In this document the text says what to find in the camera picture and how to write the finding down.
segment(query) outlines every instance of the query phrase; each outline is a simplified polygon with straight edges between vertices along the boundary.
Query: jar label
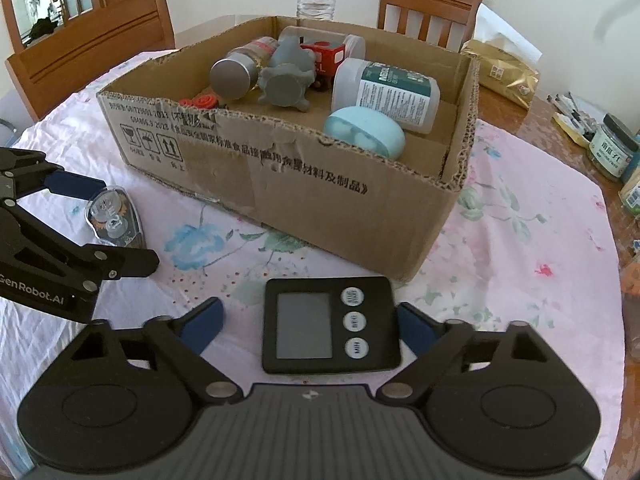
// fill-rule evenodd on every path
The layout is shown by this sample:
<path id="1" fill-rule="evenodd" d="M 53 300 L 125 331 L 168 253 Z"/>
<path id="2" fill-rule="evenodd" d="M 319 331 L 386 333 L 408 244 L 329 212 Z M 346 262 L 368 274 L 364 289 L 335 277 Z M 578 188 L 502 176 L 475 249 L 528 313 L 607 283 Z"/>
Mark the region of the jar label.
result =
<path id="1" fill-rule="evenodd" d="M 602 128 L 593 137 L 589 149 L 596 160 L 615 177 L 620 177 L 631 162 L 631 157 L 613 142 Z"/>
<path id="2" fill-rule="evenodd" d="M 427 117 L 431 83 L 417 72 L 369 63 L 362 73 L 356 104 L 382 112 L 398 122 L 422 126 Z"/>

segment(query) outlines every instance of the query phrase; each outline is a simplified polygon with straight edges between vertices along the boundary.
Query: timer button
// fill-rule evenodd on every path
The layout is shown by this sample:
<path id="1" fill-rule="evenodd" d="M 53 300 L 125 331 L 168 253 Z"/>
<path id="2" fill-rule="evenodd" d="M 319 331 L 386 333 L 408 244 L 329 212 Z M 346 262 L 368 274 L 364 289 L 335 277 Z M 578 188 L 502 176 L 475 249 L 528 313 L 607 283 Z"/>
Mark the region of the timer button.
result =
<path id="1" fill-rule="evenodd" d="M 340 298 L 346 306 L 360 306 L 364 301 L 364 292 L 359 288 L 350 286 L 343 290 Z"/>
<path id="2" fill-rule="evenodd" d="M 347 341 L 344 351 L 351 359 L 362 359 L 369 353 L 369 343 L 361 337 L 355 337 Z"/>
<path id="3" fill-rule="evenodd" d="M 367 325 L 367 318 L 360 312 L 350 312 L 344 316 L 342 324 L 349 332 L 362 332 Z"/>

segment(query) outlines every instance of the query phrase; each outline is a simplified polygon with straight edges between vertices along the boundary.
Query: blue flower print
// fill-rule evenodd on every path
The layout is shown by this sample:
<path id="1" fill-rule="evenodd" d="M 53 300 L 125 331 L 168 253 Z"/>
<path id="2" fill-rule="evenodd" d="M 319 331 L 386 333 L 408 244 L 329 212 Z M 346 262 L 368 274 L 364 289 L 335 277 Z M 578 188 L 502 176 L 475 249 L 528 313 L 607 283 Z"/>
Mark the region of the blue flower print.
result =
<path id="1" fill-rule="evenodd" d="M 225 241 L 216 234 L 217 230 L 213 224 L 184 225 L 174 233 L 164 250 L 173 253 L 171 260 L 177 269 L 201 269 L 210 260 L 208 254 L 219 253 L 225 248 Z"/>
<path id="2" fill-rule="evenodd" d="M 500 152 L 495 148 L 493 148 L 492 146 L 487 146 L 484 150 L 487 152 L 487 155 L 489 155 L 491 158 L 502 158 L 502 155 L 500 154 Z"/>

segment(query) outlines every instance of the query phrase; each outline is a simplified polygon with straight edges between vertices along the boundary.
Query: printed handling symbols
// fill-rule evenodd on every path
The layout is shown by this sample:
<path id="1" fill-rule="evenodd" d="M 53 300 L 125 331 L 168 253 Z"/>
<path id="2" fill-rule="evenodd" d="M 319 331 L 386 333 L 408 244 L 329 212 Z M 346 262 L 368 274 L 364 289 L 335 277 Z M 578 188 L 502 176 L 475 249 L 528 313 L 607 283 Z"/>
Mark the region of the printed handling symbols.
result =
<path id="1" fill-rule="evenodd" d="M 156 155 L 160 155 L 160 148 L 158 148 L 158 143 L 154 139 L 154 134 L 138 128 L 138 133 L 140 134 L 140 139 L 142 140 L 142 147 L 148 152 L 153 152 Z"/>
<path id="2" fill-rule="evenodd" d="M 142 142 L 140 142 L 140 136 L 138 133 L 131 127 L 126 124 L 121 124 L 122 132 L 124 133 L 125 139 L 132 146 L 136 146 L 138 148 L 142 148 Z"/>
<path id="3" fill-rule="evenodd" d="M 164 156 L 183 162 L 180 148 L 178 148 L 178 143 L 173 137 L 163 134 L 156 134 L 156 137 L 158 138 L 158 143 Z"/>

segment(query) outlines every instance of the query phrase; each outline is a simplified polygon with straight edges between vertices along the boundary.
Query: wooden chair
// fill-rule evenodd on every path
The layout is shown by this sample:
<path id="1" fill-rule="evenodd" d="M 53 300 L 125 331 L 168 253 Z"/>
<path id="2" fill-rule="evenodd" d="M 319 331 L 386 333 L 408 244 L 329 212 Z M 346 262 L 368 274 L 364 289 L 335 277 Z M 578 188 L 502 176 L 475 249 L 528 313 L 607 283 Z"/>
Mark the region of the wooden chair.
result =
<path id="1" fill-rule="evenodd" d="M 6 60 L 34 121 L 111 68 L 144 51 L 175 48 L 166 0 L 123 0 L 72 20 Z"/>
<path id="2" fill-rule="evenodd" d="M 424 15 L 418 39 L 426 41 L 431 16 L 436 16 L 444 20 L 438 45 L 446 48 L 453 22 L 465 26 L 462 43 L 471 39 L 476 27 L 476 14 L 481 3 L 482 0 L 380 0 L 378 28 L 385 28 L 386 6 L 392 5 L 400 7 L 398 33 L 406 34 L 409 11 L 415 10 Z"/>

